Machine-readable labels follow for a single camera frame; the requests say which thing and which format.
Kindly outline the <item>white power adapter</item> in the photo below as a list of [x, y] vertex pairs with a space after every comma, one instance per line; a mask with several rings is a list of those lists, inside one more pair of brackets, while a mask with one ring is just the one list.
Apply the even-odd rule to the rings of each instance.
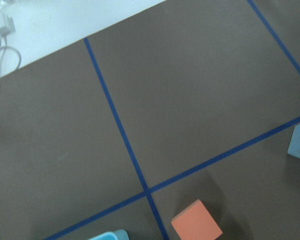
[[6, 36], [15, 31], [13, 18], [0, 11], [0, 36]]

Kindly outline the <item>orange foam block left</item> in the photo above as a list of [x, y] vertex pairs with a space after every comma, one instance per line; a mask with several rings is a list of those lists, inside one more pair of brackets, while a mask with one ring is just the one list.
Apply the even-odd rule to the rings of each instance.
[[199, 199], [177, 214], [171, 225], [181, 240], [216, 240], [223, 234]]

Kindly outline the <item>blue plastic tray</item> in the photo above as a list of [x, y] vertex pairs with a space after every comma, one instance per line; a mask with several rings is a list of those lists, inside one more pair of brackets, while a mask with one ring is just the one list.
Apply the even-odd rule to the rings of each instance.
[[129, 240], [128, 233], [123, 230], [108, 231], [90, 238], [89, 240]]

